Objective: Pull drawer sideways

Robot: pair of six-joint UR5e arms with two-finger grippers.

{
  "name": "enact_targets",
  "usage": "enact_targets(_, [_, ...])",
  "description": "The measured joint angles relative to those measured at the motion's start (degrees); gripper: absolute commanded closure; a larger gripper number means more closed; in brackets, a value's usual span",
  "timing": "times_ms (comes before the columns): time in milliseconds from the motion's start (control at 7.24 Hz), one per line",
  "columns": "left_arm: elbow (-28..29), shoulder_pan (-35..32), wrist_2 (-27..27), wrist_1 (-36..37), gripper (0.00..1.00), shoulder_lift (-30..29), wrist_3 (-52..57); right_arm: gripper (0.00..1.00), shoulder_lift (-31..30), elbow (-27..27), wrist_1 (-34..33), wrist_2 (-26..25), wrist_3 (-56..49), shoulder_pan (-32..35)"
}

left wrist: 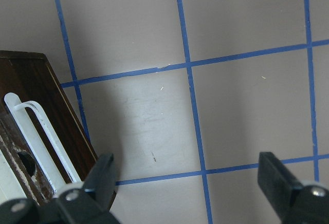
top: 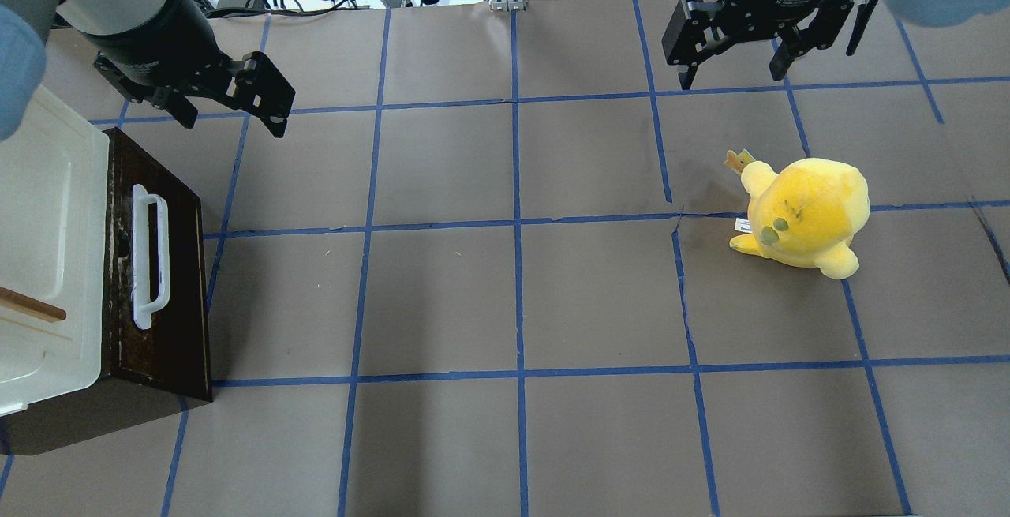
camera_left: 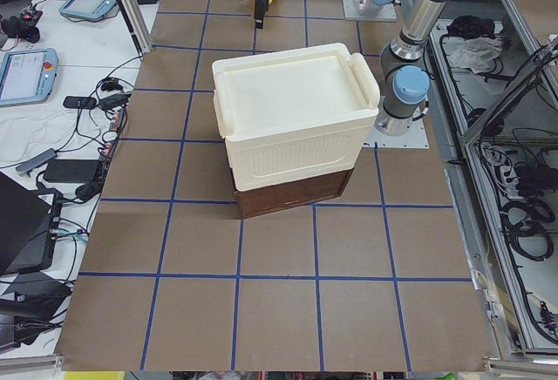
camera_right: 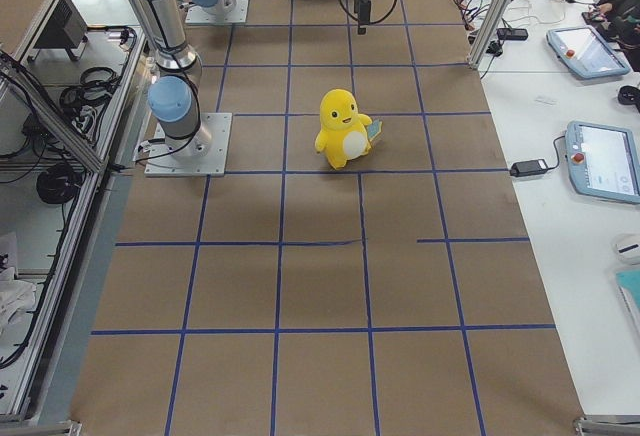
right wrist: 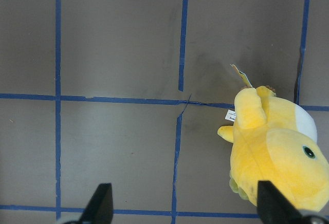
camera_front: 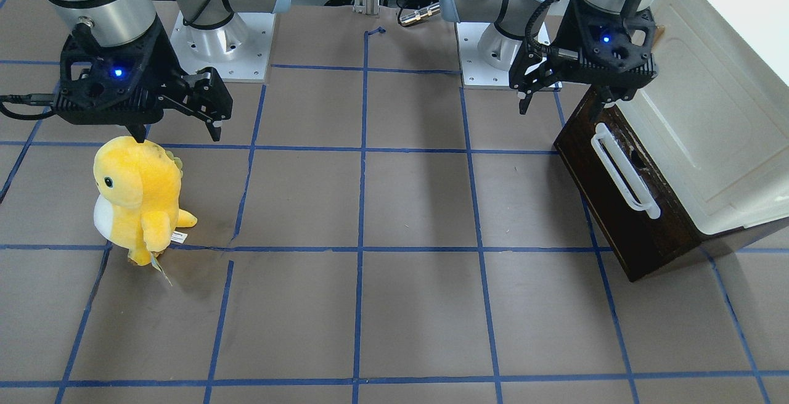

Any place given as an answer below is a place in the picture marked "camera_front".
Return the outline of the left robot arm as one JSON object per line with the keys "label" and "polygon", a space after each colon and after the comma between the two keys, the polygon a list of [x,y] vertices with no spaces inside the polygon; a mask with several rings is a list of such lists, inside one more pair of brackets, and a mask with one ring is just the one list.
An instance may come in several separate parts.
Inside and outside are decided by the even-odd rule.
{"label": "left robot arm", "polygon": [[654,0],[439,0],[449,22],[483,22],[505,42],[495,59],[525,113],[554,83],[581,83],[594,95],[595,118],[630,101],[658,75],[653,56]]}

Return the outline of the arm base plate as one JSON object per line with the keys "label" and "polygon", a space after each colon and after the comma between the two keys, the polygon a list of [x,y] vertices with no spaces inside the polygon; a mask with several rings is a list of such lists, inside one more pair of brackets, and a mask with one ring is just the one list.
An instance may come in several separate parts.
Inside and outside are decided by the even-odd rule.
{"label": "arm base plate", "polygon": [[499,33],[493,23],[457,23],[457,52],[467,89],[508,90],[509,70],[520,39]]}
{"label": "arm base plate", "polygon": [[170,43],[181,67],[197,73],[214,67],[225,83],[264,83],[277,16],[237,13],[224,27],[198,30],[178,14]]}

